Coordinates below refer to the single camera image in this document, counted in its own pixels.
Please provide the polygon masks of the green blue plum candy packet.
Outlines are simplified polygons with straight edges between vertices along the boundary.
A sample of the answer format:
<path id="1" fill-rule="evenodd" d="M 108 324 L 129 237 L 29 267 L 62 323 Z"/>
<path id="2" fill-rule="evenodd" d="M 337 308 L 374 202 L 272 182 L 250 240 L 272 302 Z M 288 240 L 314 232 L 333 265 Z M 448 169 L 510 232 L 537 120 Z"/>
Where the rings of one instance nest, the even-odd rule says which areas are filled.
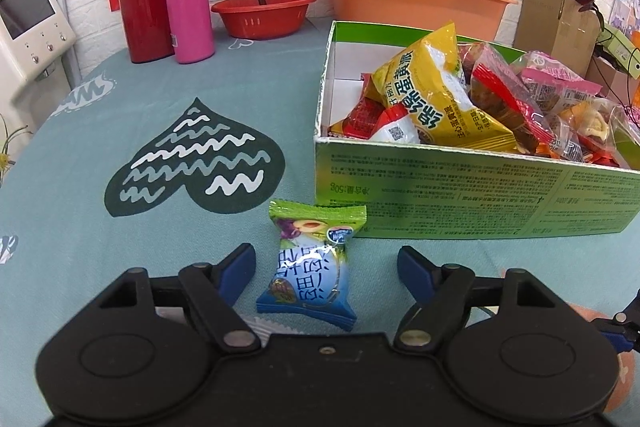
<path id="1" fill-rule="evenodd" d="M 367 223 L 367 207 L 324 207 L 275 199 L 269 218 L 280 232 L 277 269 L 256 300 L 260 313 L 298 313 L 351 331 L 346 245 Z"/>

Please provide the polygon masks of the red instant noodle packet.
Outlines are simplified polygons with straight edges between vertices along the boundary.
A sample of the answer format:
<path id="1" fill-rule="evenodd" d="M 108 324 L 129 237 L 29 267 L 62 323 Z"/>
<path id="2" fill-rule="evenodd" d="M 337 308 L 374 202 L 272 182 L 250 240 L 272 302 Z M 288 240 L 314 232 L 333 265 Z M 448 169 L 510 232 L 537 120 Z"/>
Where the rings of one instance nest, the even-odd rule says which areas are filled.
<path id="1" fill-rule="evenodd" d="M 348 115 L 329 127 L 329 136 L 376 142 L 395 142 L 392 135 L 407 111 L 400 104 L 386 106 L 370 74 L 362 74 L 362 89 L 355 107 Z"/>

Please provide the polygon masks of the large yellow snack bag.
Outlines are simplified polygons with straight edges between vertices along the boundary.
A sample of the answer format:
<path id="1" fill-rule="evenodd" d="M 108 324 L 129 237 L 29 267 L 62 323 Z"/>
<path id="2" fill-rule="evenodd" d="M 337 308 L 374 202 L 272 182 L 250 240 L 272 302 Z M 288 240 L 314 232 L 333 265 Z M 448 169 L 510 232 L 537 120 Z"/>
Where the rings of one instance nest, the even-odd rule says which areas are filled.
<path id="1" fill-rule="evenodd" d="M 514 153 L 513 132 L 471 102 L 463 79 L 454 23 L 410 44 L 371 76 L 385 106 L 407 109 L 422 142 Z"/>

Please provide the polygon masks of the green cardboard box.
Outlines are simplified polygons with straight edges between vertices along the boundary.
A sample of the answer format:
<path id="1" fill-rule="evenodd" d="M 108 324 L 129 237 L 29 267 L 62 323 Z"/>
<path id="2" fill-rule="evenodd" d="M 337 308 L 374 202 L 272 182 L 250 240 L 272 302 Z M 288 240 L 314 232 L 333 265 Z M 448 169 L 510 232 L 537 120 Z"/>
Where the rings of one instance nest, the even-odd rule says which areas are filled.
<path id="1" fill-rule="evenodd" d="M 424 30 L 333 22 L 314 124 L 319 205 L 363 205 L 377 239 L 515 239 L 623 231 L 639 214 L 638 172 L 431 145 L 333 138 L 361 76 Z"/>

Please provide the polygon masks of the clear yellow snack packet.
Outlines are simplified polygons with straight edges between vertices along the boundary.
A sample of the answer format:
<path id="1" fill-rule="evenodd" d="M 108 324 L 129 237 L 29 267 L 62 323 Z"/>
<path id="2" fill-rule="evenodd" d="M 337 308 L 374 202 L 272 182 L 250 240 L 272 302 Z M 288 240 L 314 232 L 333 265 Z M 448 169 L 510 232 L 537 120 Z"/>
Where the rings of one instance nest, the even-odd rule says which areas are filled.
<path id="1" fill-rule="evenodd" d="M 586 161 L 638 169 L 639 109 L 592 98 L 564 108 L 559 116 L 577 133 Z"/>

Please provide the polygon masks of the pink snack packet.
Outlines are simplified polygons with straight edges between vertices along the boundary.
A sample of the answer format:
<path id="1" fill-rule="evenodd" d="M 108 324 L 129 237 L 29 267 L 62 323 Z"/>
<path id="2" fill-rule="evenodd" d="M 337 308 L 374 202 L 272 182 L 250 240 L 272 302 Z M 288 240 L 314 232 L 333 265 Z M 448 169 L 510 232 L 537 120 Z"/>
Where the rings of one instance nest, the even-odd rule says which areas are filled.
<path id="1" fill-rule="evenodd" d="M 560 113 L 601 91 L 600 84 L 585 80 L 544 52 L 528 51 L 510 66 L 544 114 Z"/>

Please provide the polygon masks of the red plastic basket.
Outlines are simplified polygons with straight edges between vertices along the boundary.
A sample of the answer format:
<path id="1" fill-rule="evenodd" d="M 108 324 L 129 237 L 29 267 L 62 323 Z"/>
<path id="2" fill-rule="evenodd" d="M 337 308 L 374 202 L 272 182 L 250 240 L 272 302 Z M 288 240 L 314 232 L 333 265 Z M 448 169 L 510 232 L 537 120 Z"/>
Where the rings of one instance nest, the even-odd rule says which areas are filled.
<path id="1" fill-rule="evenodd" d="M 317 0 L 224 0 L 210 10 L 218 14 L 231 37 L 269 40 L 295 34 L 303 26 L 309 5 Z"/>

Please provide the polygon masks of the brown cardboard box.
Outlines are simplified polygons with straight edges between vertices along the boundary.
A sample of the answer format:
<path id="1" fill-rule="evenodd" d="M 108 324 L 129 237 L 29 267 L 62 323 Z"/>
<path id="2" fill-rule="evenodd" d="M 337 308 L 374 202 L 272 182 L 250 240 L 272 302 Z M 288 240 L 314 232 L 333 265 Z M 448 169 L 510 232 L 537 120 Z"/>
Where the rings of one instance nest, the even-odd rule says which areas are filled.
<path id="1" fill-rule="evenodd" d="M 584 77 L 600 33 L 597 14 L 580 12 L 575 0 L 522 0 L 513 46 L 544 52 Z"/>

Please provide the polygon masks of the orange plastic basin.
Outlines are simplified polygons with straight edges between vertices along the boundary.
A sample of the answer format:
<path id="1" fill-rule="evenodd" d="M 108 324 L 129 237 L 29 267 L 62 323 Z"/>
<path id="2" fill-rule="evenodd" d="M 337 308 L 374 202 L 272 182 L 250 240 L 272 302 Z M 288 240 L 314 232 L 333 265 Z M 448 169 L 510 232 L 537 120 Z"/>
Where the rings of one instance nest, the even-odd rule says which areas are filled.
<path id="1" fill-rule="evenodd" d="M 332 0 L 335 17 L 435 30 L 450 22 L 463 37 L 492 41 L 516 0 Z"/>

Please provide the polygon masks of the green small box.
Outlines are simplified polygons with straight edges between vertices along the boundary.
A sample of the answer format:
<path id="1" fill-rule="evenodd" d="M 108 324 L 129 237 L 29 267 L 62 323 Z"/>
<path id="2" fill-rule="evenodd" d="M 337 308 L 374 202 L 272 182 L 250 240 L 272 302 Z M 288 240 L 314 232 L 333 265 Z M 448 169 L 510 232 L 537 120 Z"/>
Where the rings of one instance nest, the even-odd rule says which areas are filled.
<path id="1" fill-rule="evenodd" d="M 626 37 L 623 31 L 605 24 L 598 37 L 597 45 L 604 49 L 608 55 L 611 55 L 630 77 L 639 78 L 639 49 Z"/>

